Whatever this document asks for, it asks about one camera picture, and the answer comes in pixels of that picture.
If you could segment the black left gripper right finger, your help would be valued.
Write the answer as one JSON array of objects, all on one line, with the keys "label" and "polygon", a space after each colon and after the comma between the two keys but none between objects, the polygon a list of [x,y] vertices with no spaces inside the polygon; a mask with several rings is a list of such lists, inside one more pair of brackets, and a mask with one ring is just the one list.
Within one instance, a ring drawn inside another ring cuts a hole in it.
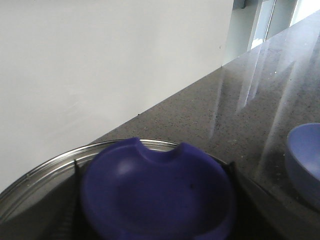
[{"label": "black left gripper right finger", "polygon": [[236,179],[235,164],[223,164],[235,193],[235,223],[228,240],[281,240],[283,237],[267,222]]}]

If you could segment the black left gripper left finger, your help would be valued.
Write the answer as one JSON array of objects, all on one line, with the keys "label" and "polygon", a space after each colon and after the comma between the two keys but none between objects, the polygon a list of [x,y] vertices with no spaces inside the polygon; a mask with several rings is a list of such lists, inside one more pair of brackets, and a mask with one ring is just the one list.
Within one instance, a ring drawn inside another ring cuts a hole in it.
[{"label": "black left gripper left finger", "polygon": [[83,240],[85,237],[85,217],[83,215],[80,201],[80,183],[82,179],[81,168],[77,161],[73,161],[74,188],[71,201],[64,211],[62,219],[63,240]]}]

